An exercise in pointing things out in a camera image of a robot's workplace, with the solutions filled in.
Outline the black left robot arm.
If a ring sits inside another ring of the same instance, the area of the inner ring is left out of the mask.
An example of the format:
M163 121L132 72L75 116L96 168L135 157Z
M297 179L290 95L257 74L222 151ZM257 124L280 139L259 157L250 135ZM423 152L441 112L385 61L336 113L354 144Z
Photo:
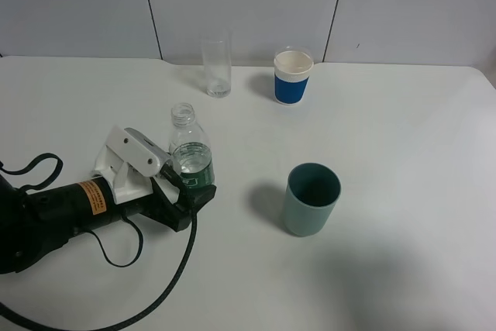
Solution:
M130 223L144 215L175 232L186 229L191 214L215 196L216 187L184 189L171 202L156 181L152 192L117 204L107 181L89 181L40 191L31 195L1 180L1 272L19 273L82 233L114 222Z

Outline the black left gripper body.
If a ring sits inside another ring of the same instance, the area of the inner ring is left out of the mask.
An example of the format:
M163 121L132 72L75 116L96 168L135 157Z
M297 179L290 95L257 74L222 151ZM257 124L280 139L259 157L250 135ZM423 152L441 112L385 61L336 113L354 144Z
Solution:
M191 224L193 197L180 188L176 202L172 202L162 191L159 184L151 179L152 193L129 202L118 204L121 216L141 214L175 232L187 229Z

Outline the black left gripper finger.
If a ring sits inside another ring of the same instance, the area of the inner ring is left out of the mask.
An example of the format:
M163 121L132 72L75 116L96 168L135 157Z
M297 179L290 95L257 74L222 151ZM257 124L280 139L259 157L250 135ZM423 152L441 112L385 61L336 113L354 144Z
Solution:
M187 213L198 213L214 197L217 187L213 184L201 188L182 186L177 197L176 206Z

